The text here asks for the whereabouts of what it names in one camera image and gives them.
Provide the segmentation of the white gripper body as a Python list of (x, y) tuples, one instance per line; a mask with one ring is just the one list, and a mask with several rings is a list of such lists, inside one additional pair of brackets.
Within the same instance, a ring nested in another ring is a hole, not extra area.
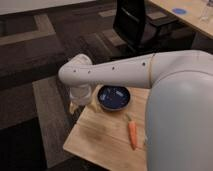
[(70, 88), (70, 99), (76, 105), (84, 106), (91, 101), (92, 90), (90, 85), (80, 85)]

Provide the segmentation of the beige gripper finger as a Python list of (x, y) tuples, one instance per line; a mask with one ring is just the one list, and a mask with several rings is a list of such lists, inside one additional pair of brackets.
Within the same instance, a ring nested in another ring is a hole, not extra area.
[(70, 106), (69, 106), (69, 112), (70, 112), (71, 114), (74, 114), (75, 111), (77, 110), (77, 108), (78, 108), (78, 106), (77, 106), (75, 103), (71, 102), (71, 103), (70, 103)]
[(91, 109), (93, 109), (95, 112), (99, 112), (99, 106), (95, 98), (92, 98), (90, 105)]

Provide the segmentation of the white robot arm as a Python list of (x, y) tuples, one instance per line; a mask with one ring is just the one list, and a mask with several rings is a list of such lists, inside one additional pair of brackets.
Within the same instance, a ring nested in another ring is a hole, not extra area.
[(79, 104), (93, 85), (148, 89), (148, 171), (213, 171), (213, 54), (158, 52), (102, 64), (78, 54), (58, 76)]

